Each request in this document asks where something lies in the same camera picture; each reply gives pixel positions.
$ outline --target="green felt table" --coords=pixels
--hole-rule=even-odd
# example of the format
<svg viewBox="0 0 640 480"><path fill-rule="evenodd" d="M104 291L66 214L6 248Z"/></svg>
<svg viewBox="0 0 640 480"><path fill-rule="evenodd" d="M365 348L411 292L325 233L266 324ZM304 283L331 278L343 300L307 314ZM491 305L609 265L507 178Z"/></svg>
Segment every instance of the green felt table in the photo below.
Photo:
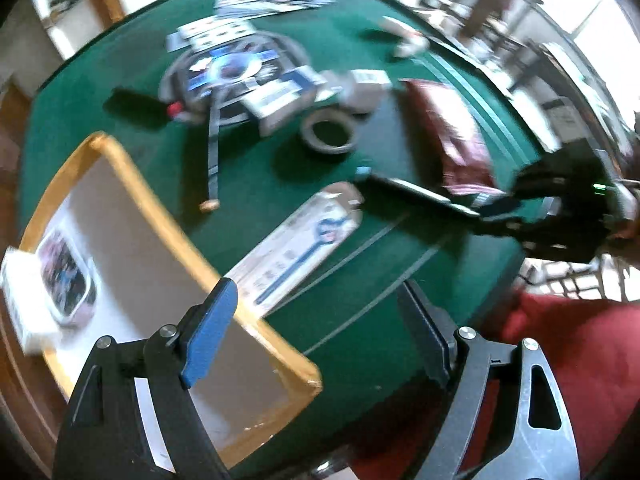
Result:
<svg viewBox="0 0 640 480"><path fill-rule="evenodd" d="M391 0L335 0L320 9L252 23L297 40L318 72L381 69L394 91L362 125L356 151L343 158L309 152L298 138L299 120L266 139L250 124L224 128L222 206L203 215L198 204L206 190L206 128L127 117L114 111L108 99L117 86L155 95L164 70L179 54L165 51L165 36L209 16L213 2L156 2L101 35L44 85L34 100L22 158L22 228L60 165L87 135L103 130L130 153L187 236L223 274L321 187L351 180L357 166L428 183L433 158L420 143L424 133L411 126L399 78L446 80L460 91L503 189L515 170L538 158L540 149L527 125L472 64L442 48L420 55L420 62L392 58L397 40L380 31L378 21L391 16L434 34L418 17ZM319 366L324 391L237 466L237 475L304 452L420 370L396 311L394 290L402 280L416 279L432 303L462 323L490 302L505 286L504 277L522 262L524 255L513 240L473 235L464 222L384 190L361 191L366 199L362 225L305 283L334 272L267 318ZM535 215L537 207L530 205L524 214Z"/></svg>

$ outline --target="wooden cabinet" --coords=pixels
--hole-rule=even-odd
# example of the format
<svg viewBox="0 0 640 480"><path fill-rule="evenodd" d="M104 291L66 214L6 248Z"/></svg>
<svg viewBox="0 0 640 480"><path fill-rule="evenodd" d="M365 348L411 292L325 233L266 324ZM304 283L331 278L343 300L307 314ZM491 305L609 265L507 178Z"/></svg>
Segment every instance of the wooden cabinet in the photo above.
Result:
<svg viewBox="0 0 640 480"><path fill-rule="evenodd" d="M0 255L18 244L15 223L20 149L31 100L11 78L0 81ZM42 357L22 354L0 292L0 416L15 461L50 476L66 402Z"/></svg>

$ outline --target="red bag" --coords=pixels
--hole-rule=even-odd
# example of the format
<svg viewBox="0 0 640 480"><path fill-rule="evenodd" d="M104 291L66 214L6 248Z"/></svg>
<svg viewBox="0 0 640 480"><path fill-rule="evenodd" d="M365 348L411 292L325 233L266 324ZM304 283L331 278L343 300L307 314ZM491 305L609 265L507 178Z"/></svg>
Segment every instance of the red bag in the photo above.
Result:
<svg viewBox="0 0 640 480"><path fill-rule="evenodd" d="M425 79L402 81L442 160L444 187L455 195L502 193L484 139L458 91Z"/></svg>

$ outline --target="white box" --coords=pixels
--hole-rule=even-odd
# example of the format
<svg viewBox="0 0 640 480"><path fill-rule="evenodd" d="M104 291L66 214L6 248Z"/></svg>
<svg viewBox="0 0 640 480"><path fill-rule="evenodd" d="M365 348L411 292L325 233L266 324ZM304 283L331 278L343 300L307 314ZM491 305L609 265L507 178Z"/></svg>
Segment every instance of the white box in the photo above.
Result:
<svg viewBox="0 0 640 480"><path fill-rule="evenodd" d="M260 136L267 137L300 110L300 86L293 80L274 79L240 101L257 121Z"/></svg>
<svg viewBox="0 0 640 480"><path fill-rule="evenodd" d="M62 332L50 312L53 305L40 274L40 259L9 247L0 267L0 284L22 352L36 355L55 348Z"/></svg>
<svg viewBox="0 0 640 480"><path fill-rule="evenodd" d="M338 96L340 105L357 114L375 110L391 88L384 70L350 70Z"/></svg>
<svg viewBox="0 0 640 480"><path fill-rule="evenodd" d="M283 81L295 81L300 86L300 110L309 108L316 102L316 97L320 89L326 85L327 81L309 65L295 67L280 76Z"/></svg>

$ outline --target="roll of tape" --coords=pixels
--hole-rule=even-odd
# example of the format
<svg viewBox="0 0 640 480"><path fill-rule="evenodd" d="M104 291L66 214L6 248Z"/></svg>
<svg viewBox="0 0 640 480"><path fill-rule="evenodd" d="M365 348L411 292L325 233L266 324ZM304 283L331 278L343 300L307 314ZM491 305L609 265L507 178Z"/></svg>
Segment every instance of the roll of tape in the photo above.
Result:
<svg viewBox="0 0 640 480"><path fill-rule="evenodd" d="M335 123L343 127L347 132L348 140L341 146L332 146L320 140L314 132L314 126L318 123ZM325 155L341 155L353 151L356 147L356 121L347 113L337 108L320 108L311 112L300 127L300 137L312 150Z"/></svg>

